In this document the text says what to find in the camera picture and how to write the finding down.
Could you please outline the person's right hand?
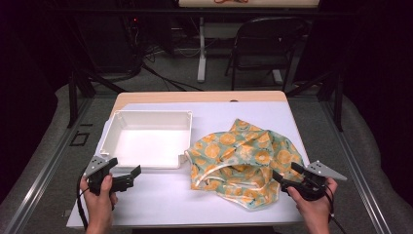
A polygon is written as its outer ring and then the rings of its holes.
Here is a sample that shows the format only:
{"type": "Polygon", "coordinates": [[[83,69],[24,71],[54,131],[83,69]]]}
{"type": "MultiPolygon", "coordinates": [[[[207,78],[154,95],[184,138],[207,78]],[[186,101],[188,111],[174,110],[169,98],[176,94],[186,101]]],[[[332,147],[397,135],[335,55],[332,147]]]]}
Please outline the person's right hand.
{"type": "Polygon", "coordinates": [[[329,177],[326,180],[326,194],[316,200],[307,201],[300,193],[292,186],[287,188],[287,192],[290,197],[296,203],[296,208],[303,216],[305,223],[329,223],[330,212],[332,210],[331,205],[333,203],[333,197],[337,188],[337,182],[329,177]]]}

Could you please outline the dark equipment with red light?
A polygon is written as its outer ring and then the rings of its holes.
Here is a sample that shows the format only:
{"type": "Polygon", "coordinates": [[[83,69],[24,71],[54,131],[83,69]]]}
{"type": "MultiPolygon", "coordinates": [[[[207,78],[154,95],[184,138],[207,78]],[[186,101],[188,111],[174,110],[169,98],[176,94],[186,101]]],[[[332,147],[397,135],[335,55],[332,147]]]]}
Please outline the dark equipment with red light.
{"type": "Polygon", "coordinates": [[[141,59],[131,46],[122,17],[83,15],[75,18],[97,73],[138,74],[141,59]]]}

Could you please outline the white table mat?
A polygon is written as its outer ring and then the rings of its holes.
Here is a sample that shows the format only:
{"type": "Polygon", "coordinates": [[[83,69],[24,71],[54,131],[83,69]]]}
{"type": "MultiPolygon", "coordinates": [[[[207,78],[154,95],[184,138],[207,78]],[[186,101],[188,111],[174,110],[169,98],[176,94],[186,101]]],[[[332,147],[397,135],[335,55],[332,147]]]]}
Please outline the white table mat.
{"type": "MultiPolygon", "coordinates": [[[[306,152],[285,101],[129,103],[120,110],[191,111],[190,145],[210,133],[229,130],[236,119],[241,119],[287,137],[300,154],[306,152]]],[[[113,115],[104,126],[95,151],[97,157],[103,158],[99,149],[113,115]]],[[[119,168],[117,164],[113,173],[119,176],[133,168],[119,168]]],[[[113,222],[116,227],[255,226],[296,223],[301,219],[293,200],[286,194],[281,194],[272,205],[248,210],[212,192],[193,190],[188,163],[180,162],[177,169],[141,169],[133,187],[118,195],[113,222]]]]}

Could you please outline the person's left hand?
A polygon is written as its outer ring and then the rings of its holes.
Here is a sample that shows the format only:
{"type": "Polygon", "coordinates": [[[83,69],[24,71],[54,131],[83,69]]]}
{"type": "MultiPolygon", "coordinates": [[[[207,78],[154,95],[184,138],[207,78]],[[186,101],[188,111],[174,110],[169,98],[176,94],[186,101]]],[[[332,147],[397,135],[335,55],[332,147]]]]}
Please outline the person's left hand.
{"type": "Polygon", "coordinates": [[[118,202],[116,194],[110,193],[112,181],[112,175],[107,175],[101,183],[100,194],[95,195],[88,190],[87,180],[84,177],[81,178],[80,189],[84,192],[89,215],[88,231],[93,228],[110,228],[112,226],[112,207],[118,202]]]}

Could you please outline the black folding chair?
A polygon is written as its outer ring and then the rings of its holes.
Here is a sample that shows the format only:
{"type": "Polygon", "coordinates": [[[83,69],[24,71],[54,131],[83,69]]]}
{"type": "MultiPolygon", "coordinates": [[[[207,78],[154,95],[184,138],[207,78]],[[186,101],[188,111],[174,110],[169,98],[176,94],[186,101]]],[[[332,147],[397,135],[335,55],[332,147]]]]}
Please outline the black folding chair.
{"type": "Polygon", "coordinates": [[[232,70],[231,89],[236,88],[236,71],[284,70],[285,89],[297,42],[307,33],[308,23],[297,17],[258,18],[238,30],[225,75],[232,70]]]}

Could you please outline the orange-print green cloth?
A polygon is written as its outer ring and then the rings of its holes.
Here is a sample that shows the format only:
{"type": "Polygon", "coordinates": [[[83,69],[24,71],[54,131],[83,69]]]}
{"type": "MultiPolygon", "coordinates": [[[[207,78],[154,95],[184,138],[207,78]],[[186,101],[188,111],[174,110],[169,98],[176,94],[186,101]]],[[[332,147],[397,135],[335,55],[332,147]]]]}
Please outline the orange-print green cloth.
{"type": "Polygon", "coordinates": [[[191,188],[253,210],[279,200],[278,173],[287,180],[303,177],[291,169],[304,164],[294,144],[274,131],[237,119],[227,132],[202,137],[185,151],[191,164],[191,188]]]}

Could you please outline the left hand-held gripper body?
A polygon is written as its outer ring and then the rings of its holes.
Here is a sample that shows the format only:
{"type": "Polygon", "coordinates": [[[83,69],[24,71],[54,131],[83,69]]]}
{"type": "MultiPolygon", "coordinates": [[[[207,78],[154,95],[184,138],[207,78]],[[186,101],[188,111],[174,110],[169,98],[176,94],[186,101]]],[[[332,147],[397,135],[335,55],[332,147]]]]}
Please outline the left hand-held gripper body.
{"type": "MultiPolygon", "coordinates": [[[[88,187],[96,196],[100,195],[103,179],[108,176],[110,172],[110,170],[104,169],[106,160],[108,159],[93,156],[84,171],[84,176],[88,179],[88,187]]],[[[128,188],[133,187],[133,182],[134,179],[131,179],[130,174],[113,177],[110,192],[124,192],[128,188]]]]}

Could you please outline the white plastic box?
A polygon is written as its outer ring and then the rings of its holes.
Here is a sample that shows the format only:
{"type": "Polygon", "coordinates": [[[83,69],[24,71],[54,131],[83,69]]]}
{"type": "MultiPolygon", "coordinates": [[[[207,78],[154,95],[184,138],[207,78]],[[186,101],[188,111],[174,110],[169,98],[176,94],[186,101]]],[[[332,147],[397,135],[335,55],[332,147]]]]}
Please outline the white plastic box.
{"type": "Polygon", "coordinates": [[[109,121],[99,155],[119,168],[177,169],[190,146],[192,112],[120,110],[109,121]]]}

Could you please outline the white desk leg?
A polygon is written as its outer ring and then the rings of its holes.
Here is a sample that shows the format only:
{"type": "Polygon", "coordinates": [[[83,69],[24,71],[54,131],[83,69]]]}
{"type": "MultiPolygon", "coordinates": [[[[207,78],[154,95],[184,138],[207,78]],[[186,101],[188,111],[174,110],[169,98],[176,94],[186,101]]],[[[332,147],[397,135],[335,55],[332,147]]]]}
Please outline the white desk leg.
{"type": "Polygon", "coordinates": [[[197,81],[199,83],[204,83],[204,81],[206,80],[207,58],[206,58],[206,51],[205,51],[205,48],[206,48],[205,23],[204,23],[203,18],[200,18],[199,37],[200,37],[200,58],[199,58],[197,81]]]}

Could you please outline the black metal frame stand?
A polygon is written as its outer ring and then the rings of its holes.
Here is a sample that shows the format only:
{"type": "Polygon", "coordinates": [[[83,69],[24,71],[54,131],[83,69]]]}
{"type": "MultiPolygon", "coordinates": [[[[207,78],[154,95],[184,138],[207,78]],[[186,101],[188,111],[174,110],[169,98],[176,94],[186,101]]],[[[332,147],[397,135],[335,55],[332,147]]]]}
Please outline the black metal frame stand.
{"type": "Polygon", "coordinates": [[[334,97],[333,105],[333,123],[335,124],[339,132],[343,131],[342,127],[342,102],[343,102],[343,86],[344,79],[339,71],[328,71],[321,76],[305,82],[298,88],[294,88],[288,91],[286,95],[290,97],[295,97],[302,92],[310,89],[316,83],[322,82],[321,88],[317,93],[318,101],[329,101],[331,97],[334,97]]]}
{"type": "Polygon", "coordinates": [[[78,119],[78,95],[77,91],[80,91],[82,95],[86,98],[93,98],[96,94],[94,87],[92,86],[92,81],[95,81],[109,90],[114,91],[117,94],[124,93],[126,90],[118,87],[117,85],[111,83],[110,81],[104,79],[102,76],[92,72],[88,69],[78,69],[75,70],[68,79],[68,89],[69,89],[69,107],[70,115],[68,128],[74,126],[78,119]]]}

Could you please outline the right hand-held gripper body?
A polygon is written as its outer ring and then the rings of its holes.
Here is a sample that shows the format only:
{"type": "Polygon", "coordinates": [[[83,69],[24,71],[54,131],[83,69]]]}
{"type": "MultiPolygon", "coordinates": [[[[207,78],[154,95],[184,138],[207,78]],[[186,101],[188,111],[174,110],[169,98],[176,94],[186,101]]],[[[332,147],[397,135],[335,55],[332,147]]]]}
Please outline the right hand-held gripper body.
{"type": "Polygon", "coordinates": [[[301,181],[284,179],[286,190],[283,192],[287,192],[287,188],[292,186],[307,201],[316,201],[325,195],[325,183],[328,177],[339,180],[347,179],[320,161],[302,167],[305,169],[305,173],[301,175],[303,179],[301,181]]]}

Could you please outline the aluminium floor rail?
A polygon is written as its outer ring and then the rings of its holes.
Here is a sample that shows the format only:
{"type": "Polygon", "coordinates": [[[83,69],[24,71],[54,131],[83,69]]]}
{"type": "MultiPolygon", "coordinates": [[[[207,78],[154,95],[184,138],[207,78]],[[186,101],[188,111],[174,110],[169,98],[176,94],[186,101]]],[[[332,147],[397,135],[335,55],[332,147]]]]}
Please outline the aluminium floor rail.
{"type": "Polygon", "coordinates": [[[69,101],[61,98],[55,116],[30,161],[0,205],[0,234],[20,234],[52,180],[70,140],[93,102],[83,98],[78,117],[68,128],[69,101]]]}
{"type": "Polygon", "coordinates": [[[330,106],[327,102],[322,101],[320,103],[321,109],[324,112],[324,115],[327,118],[327,121],[332,128],[332,132],[337,137],[341,148],[344,152],[344,161],[346,162],[346,167],[350,172],[352,180],[357,188],[357,192],[361,198],[361,201],[371,219],[371,222],[376,230],[377,234],[392,234],[392,231],[389,225],[386,222],[386,219],[383,216],[383,213],[377,203],[375,196],[373,195],[364,174],[361,171],[360,166],[358,165],[355,154],[350,147],[345,135],[343,132],[340,132],[336,126],[333,119],[333,111],[330,109],[330,106]]]}

